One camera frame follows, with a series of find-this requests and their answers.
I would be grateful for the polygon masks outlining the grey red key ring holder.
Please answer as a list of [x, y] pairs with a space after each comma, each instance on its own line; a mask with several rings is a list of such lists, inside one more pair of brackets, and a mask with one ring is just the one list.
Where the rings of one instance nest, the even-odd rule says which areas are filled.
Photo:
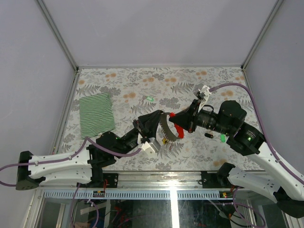
[[175, 142], [184, 138], [184, 131], [181, 127], [169, 122], [169, 118], [174, 116], [174, 113], [164, 112], [160, 117], [160, 126], [164, 133], [166, 140]]

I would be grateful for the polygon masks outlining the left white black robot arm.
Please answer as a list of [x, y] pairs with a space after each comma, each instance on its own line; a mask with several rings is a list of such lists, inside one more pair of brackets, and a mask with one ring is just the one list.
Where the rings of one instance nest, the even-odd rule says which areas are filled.
[[133, 129], [119, 137], [109, 131], [95, 141], [86, 137], [76, 152], [35, 156], [20, 153], [16, 190], [41, 186], [79, 186], [98, 188], [106, 185], [103, 168], [117, 159], [132, 157], [139, 152], [154, 153], [160, 149], [156, 133], [164, 111], [157, 110], [133, 121]]

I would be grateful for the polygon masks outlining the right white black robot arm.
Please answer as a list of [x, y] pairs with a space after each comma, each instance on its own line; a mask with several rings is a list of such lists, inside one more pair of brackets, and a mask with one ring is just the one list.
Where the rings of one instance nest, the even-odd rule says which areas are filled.
[[265, 170], [271, 179], [248, 174], [233, 164], [225, 163], [217, 173], [221, 187], [230, 184], [250, 189], [272, 200], [284, 213], [294, 218], [304, 216], [304, 176], [279, 155], [266, 137], [245, 122], [247, 113], [234, 100], [224, 101], [219, 112], [199, 108], [198, 100], [169, 121], [192, 133], [197, 127], [228, 136], [232, 150], [248, 157]]

